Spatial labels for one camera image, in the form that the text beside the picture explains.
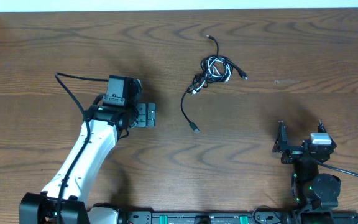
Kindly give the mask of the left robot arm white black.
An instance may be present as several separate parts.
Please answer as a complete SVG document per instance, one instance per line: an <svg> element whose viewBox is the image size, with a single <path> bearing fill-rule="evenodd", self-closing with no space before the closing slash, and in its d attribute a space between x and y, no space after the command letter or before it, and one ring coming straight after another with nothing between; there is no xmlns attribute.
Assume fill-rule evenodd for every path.
<svg viewBox="0 0 358 224"><path fill-rule="evenodd" d="M19 205L20 223L126 223L122 212L106 203L87 209L96 176L117 142L131 128L155 126L155 104L139 103L139 79L110 75L107 90L86 110L83 124L65 162L42 189L27 193Z"/></svg>

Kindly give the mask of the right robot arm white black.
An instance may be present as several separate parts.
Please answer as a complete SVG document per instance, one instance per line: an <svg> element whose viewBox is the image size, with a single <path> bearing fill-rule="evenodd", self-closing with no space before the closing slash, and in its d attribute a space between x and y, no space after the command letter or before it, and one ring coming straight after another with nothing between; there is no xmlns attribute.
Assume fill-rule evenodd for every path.
<svg viewBox="0 0 358 224"><path fill-rule="evenodd" d="M337 147L322 123L300 146L288 143L286 126L279 122L272 151L280 153L281 163L292 164L291 190L298 206L283 216L284 223L333 223L332 209L338 207L341 180L319 172L319 164L330 159Z"/></svg>

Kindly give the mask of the black mounting rail base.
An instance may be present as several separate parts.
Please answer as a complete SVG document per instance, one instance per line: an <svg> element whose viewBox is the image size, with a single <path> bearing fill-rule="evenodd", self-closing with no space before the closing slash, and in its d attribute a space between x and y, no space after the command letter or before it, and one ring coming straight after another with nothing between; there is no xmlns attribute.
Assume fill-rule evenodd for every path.
<svg viewBox="0 0 358 224"><path fill-rule="evenodd" d="M295 224L295 223L357 223L354 212L268 212L257 210L245 213L169 213L131 211L119 214L118 224Z"/></svg>

